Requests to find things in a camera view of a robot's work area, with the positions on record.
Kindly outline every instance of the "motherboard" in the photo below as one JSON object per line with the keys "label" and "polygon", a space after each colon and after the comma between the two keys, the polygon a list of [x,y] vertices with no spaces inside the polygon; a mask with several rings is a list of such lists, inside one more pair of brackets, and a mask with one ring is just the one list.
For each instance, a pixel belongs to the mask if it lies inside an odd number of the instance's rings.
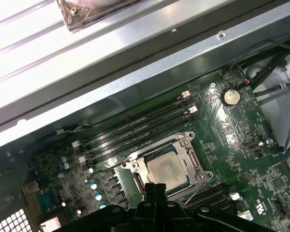
{"label": "motherboard", "polygon": [[68,221],[110,204],[135,207],[145,183],[169,200],[206,204],[290,232],[290,180],[243,71],[191,81],[32,157],[43,214]]}

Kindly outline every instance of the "green circuit board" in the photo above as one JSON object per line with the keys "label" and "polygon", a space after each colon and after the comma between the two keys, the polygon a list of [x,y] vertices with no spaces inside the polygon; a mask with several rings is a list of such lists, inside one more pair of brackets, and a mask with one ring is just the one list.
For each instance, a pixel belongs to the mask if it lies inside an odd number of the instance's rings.
{"label": "green circuit board", "polygon": [[[142,194],[130,170],[118,166],[105,173],[91,172],[121,163],[132,152],[169,135],[192,131],[196,136],[191,144],[203,169],[214,174],[201,192],[219,184],[233,186],[241,196],[232,202],[236,214],[246,213],[255,223],[290,232],[290,180],[282,172],[278,144],[257,99],[250,87],[241,87],[237,104],[222,101],[224,92],[243,79],[239,68],[217,70],[43,150],[33,162],[39,198],[46,194],[49,199],[43,203],[44,213],[69,210],[75,220],[104,204],[136,205]],[[189,101],[178,100],[185,91]],[[187,116],[191,106],[197,111]],[[249,149],[256,143],[257,149]],[[63,209],[61,203],[67,199]],[[83,214],[77,215],[80,206]]]}

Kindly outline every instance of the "ventilation grille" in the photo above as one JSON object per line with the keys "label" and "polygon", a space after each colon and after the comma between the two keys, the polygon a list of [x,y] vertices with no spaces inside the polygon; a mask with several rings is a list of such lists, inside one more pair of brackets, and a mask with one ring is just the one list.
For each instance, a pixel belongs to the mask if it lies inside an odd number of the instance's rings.
{"label": "ventilation grille", "polygon": [[0,232],[32,232],[24,210],[19,210],[0,222]]}

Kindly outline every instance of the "cpu socket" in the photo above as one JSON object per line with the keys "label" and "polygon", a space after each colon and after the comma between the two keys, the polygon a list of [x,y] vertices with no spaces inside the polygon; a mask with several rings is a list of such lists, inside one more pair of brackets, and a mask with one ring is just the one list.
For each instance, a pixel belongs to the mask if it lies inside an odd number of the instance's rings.
{"label": "cpu socket", "polygon": [[212,177],[203,171],[191,145],[194,132],[181,132],[153,143],[127,157],[121,167],[130,169],[143,193],[145,183],[166,184],[170,201],[198,191]]}

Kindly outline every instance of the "screw hole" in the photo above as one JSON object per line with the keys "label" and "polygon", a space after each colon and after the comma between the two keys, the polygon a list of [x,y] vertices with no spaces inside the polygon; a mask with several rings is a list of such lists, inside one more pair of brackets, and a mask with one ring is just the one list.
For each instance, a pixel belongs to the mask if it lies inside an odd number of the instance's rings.
{"label": "screw hole", "polygon": [[226,37],[226,33],[224,33],[223,31],[218,32],[218,38],[219,39],[223,39],[224,37]]}

